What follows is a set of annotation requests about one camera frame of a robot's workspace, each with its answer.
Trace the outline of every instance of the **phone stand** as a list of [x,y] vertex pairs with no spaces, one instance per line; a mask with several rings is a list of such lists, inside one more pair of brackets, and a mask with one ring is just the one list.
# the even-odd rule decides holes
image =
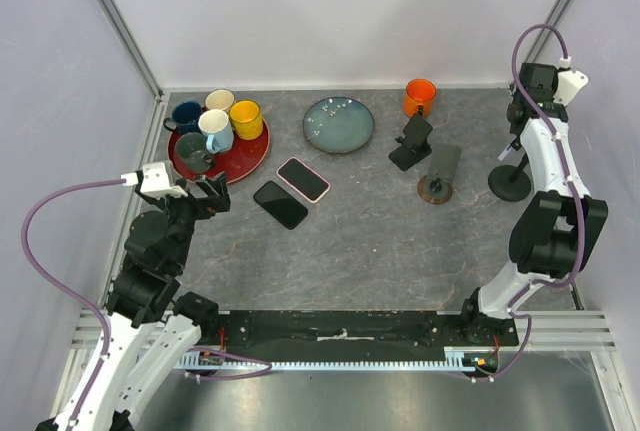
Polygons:
[[410,169],[431,154],[431,146],[427,142],[431,131],[433,126],[424,120],[420,109],[402,130],[404,137],[396,138],[401,146],[389,153],[389,159],[402,171]]

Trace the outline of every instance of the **mug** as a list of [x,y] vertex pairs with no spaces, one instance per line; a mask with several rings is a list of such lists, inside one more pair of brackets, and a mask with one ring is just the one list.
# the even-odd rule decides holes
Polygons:
[[231,107],[229,117],[240,139],[250,141],[262,134],[262,114],[257,103],[239,101]]
[[236,97],[228,89],[216,89],[204,100],[207,109],[221,109],[228,113],[231,106],[236,102]]
[[[173,108],[170,118],[165,118],[162,126],[167,131],[177,131],[178,134],[197,133],[198,119],[202,114],[202,106],[197,101],[185,101]],[[171,129],[167,123],[172,121],[176,127]]]
[[207,138],[200,133],[187,133],[178,139],[176,155],[194,174],[204,174],[214,163],[213,156],[207,152]]
[[411,117],[416,113],[426,118],[431,112],[433,100],[436,97],[436,87],[426,79],[414,79],[407,84],[404,93],[404,114]]
[[200,131],[206,139],[207,151],[212,154],[224,153],[233,145],[233,130],[229,116],[221,109],[205,111],[198,120]]

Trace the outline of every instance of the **black stand base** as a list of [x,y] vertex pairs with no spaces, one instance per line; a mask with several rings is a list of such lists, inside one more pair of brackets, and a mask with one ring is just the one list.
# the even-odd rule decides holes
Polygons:
[[515,203],[529,196],[531,180],[525,173],[518,172],[518,168],[515,166],[505,164],[491,171],[489,188],[503,201]]
[[415,164],[418,164],[424,158],[431,154],[431,148],[417,149],[412,151],[400,146],[389,153],[389,159],[400,168],[401,171],[407,171],[411,169]]

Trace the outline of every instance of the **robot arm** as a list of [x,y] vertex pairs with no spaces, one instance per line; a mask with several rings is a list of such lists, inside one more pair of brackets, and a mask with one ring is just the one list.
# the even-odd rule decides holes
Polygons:
[[[567,60],[562,61],[561,66],[569,65]],[[525,63],[520,77],[557,132],[552,135],[519,91],[514,93],[507,111],[511,131],[516,134],[510,147],[524,147],[531,165],[535,195],[511,233],[510,260],[494,280],[476,294],[477,312],[497,320],[509,319],[510,312],[515,312],[543,286],[542,281],[553,282],[567,276],[575,262],[576,208],[558,155],[557,140],[562,142],[570,178],[581,199],[585,217],[585,253],[580,269],[585,266],[608,214],[606,203],[592,199],[582,183],[568,140],[565,105],[586,85],[586,76],[571,69],[558,71],[553,66]],[[525,287],[528,287],[526,293],[509,306],[509,301]]]
[[[63,411],[37,431],[132,431],[176,362],[197,344],[203,330],[215,326],[217,305],[187,293],[177,300],[160,339],[138,361],[179,288],[176,278],[184,269],[195,222],[230,209],[226,175],[198,179],[203,198],[191,195],[184,181],[173,185],[164,163],[145,165],[123,178],[159,210],[145,211],[131,224],[127,254],[107,302],[109,353],[101,355],[98,346],[88,365],[93,370],[103,360],[96,381],[83,397],[90,376],[85,373]],[[72,419],[79,401],[80,413]]]

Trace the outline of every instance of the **phone screen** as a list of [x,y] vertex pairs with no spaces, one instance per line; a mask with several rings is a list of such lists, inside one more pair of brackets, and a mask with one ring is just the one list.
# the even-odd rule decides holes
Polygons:
[[312,203],[318,201],[329,189],[327,181],[296,158],[284,163],[278,170],[278,175]]
[[267,181],[253,199],[287,229],[294,229],[309,213],[304,205],[273,181]]

